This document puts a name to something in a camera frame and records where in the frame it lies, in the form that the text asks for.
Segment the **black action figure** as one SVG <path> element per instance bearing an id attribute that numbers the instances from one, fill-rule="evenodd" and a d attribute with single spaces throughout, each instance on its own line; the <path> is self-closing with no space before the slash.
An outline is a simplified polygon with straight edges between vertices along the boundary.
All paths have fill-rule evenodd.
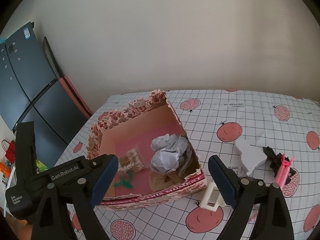
<path id="1" fill-rule="evenodd" d="M 273 170 L 275 178 L 277 177 L 277 174 L 282 166 L 289 168 L 284 185 L 290 183 L 291 177 L 296 174 L 296 171 L 291 168 L 293 159 L 290 160 L 281 153 L 275 154 L 274 150 L 269 146 L 263 147 L 263 152 L 267 156 L 267 160 L 271 162 L 270 168 Z"/>

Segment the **pink hair clip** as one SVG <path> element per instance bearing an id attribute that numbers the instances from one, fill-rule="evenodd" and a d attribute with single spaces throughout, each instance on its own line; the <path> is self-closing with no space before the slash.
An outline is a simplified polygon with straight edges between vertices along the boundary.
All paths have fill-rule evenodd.
<path id="1" fill-rule="evenodd" d="M 284 154 L 280 156 L 280 167 L 278 168 L 275 176 L 275 182 L 282 189 L 286 184 L 291 181 L 291 178 L 296 174 L 296 171 L 291 167 L 295 157 L 289 159 Z"/>

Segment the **red bag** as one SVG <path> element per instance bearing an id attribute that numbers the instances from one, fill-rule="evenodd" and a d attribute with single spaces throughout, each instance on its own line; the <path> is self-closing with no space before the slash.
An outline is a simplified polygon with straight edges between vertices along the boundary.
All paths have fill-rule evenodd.
<path id="1" fill-rule="evenodd" d="M 1 146 L 5 152 L 5 157 L 13 164 L 15 162 L 15 142 L 13 140 L 8 141 L 7 139 L 3 139 Z"/>

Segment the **cream plastic holder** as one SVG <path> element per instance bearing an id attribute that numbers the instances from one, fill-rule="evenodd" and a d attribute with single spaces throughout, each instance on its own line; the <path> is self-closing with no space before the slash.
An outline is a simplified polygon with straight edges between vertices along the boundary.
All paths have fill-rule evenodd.
<path id="1" fill-rule="evenodd" d="M 210 181 L 207 184 L 207 188 L 200 201 L 199 207 L 209 211 L 216 212 L 219 207 L 225 207 L 226 203 L 217 188 L 214 181 Z"/>

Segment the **green plastic toy piece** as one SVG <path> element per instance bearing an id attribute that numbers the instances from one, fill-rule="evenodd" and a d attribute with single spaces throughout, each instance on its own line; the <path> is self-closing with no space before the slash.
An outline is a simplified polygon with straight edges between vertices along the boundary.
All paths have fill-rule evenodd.
<path id="1" fill-rule="evenodd" d="M 131 184 L 131 181 L 133 179 L 133 172 L 118 172 L 117 173 L 118 180 L 114 182 L 114 187 L 125 187 L 126 189 L 132 189 L 133 186 Z"/>

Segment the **pomegranate grid tablecloth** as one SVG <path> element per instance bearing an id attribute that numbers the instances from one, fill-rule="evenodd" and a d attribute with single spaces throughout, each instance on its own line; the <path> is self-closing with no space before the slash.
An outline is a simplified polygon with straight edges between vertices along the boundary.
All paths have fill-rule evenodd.
<path id="1" fill-rule="evenodd" d="M 223 125 L 239 124 L 241 138 L 254 147 L 269 146 L 293 160 L 297 171 L 286 202 L 295 239 L 307 239 L 319 221 L 319 104 L 292 96 L 226 90 L 172 90 L 168 99 L 195 147 L 203 169 L 211 155 L 237 174 L 243 175 L 240 155 L 233 142 L 223 142 L 219 134 Z M 129 211 L 95 208 L 95 213 L 111 239 L 117 238 L 112 223 L 129 222 L 135 239 L 216 239 L 232 210 L 223 208 L 221 222 L 212 229 L 196 232 L 200 227 L 195 216 L 206 218 L 200 210 L 202 193 Z"/>

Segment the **pink folded board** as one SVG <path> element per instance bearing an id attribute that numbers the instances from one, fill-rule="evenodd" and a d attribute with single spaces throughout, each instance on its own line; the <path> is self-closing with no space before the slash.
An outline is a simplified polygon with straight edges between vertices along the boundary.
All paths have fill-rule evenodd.
<path id="1" fill-rule="evenodd" d="M 63 76 L 59 78 L 59 83 L 65 90 L 65 92 L 68 94 L 68 96 L 71 98 L 71 100 L 74 102 L 76 107 L 80 110 L 80 112 L 89 119 L 93 112 L 89 109 L 83 98 L 80 96 L 78 91 L 74 88 L 71 81 L 68 79 L 68 77 Z"/>

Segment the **brown furry item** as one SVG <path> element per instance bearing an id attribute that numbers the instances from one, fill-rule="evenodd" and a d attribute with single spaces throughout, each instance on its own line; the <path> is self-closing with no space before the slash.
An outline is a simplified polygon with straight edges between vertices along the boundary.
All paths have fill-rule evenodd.
<path id="1" fill-rule="evenodd" d="M 167 174 L 151 171 L 149 173 L 149 186 L 152 192 L 167 189 L 176 184 L 180 184 L 185 181 L 185 178 L 196 172 L 200 168 L 198 158 L 195 153 L 192 153 L 191 159 L 187 163 L 187 167 L 181 174 L 179 172 L 182 168 L 178 168 L 177 171 L 173 171 Z"/>

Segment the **dark blue refrigerator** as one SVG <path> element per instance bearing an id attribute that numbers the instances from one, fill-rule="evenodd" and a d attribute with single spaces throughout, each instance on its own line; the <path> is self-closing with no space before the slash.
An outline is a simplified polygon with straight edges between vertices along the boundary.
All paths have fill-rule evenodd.
<path id="1" fill-rule="evenodd" d="M 34 122 L 36 156 L 49 168 L 88 120 L 60 85 L 63 76 L 32 22 L 1 43 L 1 117 L 13 132 L 21 122 Z"/>

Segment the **floral cardboard box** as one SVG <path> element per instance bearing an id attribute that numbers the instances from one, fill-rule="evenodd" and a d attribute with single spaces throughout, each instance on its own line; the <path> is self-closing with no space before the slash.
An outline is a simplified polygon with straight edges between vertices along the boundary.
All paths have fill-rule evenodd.
<path id="1" fill-rule="evenodd" d="M 124 109 L 113 109 L 99 116 L 89 132 L 88 159 L 103 154 L 114 154 L 119 158 L 136 148 L 145 164 L 143 170 L 133 174 L 132 189 L 123 186 L 115 188 L 114 182 L 118 180 L 116 174 L 101 202 L 102 206 L 116 211 L 137 209 L 172 202 L 206 188 L 206 176 L 199 163 L 200 168 L 187 176 L 184 182 L 160 191 L 151 191 L 149 173 L 152 171 L 150 161 L 154 152 L 150 145 L 153 139 L 165 134 L 183 135 L 190 143 L 175 110 L 162 90 L 154 90 L 148 97 L 137 99 Z"/>

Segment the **crumpled white paper ball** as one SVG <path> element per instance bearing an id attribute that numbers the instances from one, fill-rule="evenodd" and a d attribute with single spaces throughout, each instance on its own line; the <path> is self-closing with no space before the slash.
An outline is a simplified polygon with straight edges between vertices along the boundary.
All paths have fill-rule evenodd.
<path id="1" fill-rule="evenodd" d="M 157 137 L 152 140 L 150 148 L 154 152 L 150 161 L 150 169 L 153 172 L 177 172 L 181 177 L 191 163 L 191 145 L 183 135 L 165 134 Z"/>

